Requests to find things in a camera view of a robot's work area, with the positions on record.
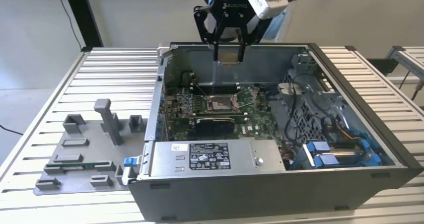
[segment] gray 3d-printed holder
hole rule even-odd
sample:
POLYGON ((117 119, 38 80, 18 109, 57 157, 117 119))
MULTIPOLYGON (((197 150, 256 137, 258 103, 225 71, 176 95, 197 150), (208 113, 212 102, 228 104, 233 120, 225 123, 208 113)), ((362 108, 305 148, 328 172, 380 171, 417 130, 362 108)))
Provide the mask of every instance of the gray 3d-printed holder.
POLYGON ((110 100, 98 99, 94 111, 102 121, 68 115, 64 135, 36 181, 36 195, 128 190, 122 185, 122 161, 141 154, 145 121, 140 115, 118 120, 110 100))

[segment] power supply label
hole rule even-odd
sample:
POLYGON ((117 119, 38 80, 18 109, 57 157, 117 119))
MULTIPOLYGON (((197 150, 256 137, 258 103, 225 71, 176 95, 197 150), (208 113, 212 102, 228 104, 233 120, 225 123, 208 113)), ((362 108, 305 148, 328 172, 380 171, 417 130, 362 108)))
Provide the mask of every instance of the power supply label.
POLYGON ((228 143, 190 144, 190 170, 230 169, 228 143))

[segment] white label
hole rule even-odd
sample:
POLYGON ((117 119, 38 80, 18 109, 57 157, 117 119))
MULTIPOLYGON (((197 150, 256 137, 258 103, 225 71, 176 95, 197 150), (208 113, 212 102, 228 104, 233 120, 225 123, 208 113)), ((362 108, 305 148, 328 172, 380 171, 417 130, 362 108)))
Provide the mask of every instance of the white label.
POLYGON ((188 144, 172 144, 172 151, 188 151, 188 144))

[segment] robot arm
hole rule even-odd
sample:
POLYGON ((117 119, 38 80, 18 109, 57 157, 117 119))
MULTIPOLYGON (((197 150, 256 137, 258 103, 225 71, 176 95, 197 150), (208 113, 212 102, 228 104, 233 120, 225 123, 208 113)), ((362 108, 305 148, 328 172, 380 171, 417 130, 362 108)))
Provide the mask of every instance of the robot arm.
POLYGON ((257 44, 270 20, 293 0, 209 0, 193 11, 201 41, 212 45, 217 61, 220 42, 238 40, 237 59, 242 62, 245 47, 257 44))

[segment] sticker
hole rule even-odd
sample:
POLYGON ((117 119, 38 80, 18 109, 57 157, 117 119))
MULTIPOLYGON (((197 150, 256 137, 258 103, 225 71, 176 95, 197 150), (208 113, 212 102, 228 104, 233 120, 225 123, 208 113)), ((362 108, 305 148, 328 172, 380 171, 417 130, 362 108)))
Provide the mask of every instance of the sticker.
POLYGON ((190 144, 190 170, 230 169, 228 143, 190 144))
POLYGON ((188 144, 172 144, 172 151, 188 151, 188 144))

